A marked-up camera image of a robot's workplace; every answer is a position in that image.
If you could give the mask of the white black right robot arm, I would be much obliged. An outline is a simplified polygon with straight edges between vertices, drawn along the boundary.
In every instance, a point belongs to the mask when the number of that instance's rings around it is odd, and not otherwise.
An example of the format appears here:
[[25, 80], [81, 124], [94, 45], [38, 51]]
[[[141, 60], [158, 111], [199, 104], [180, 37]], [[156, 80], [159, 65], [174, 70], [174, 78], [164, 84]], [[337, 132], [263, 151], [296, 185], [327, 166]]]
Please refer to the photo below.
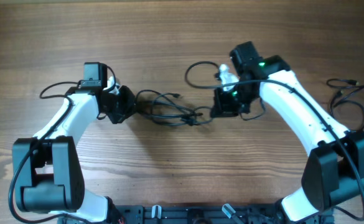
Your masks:
[[260, 99], [279, 113], [308, 155], [301, 187], [281, 201], [286, 220], [304, 221], [364, 194], [364, 131], [352, 132], [331, 117], [280, 56], [262, 58], [245, 42], [230, 58], [236, 73], [220, 65], [222, 85], [214, 91], [211, 117], [249, 113]]

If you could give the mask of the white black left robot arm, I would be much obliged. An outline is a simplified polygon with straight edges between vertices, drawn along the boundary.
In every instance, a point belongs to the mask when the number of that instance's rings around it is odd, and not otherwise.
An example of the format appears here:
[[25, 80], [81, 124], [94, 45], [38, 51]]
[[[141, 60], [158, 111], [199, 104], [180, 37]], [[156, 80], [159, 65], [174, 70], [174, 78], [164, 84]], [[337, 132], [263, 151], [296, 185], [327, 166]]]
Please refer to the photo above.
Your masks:
[[22, 223], [29, 220], [21, 212], [44, 214], [38, 223], [124, 223], [112, 199], [85, 188], [76, 146], [91, 122], [108, 118], [118, 124], [133, 115], [135, 96], [100, 62], [85, 63], [83, 79], [70, 86], [49, 123], [13, 144], [10, 213]]

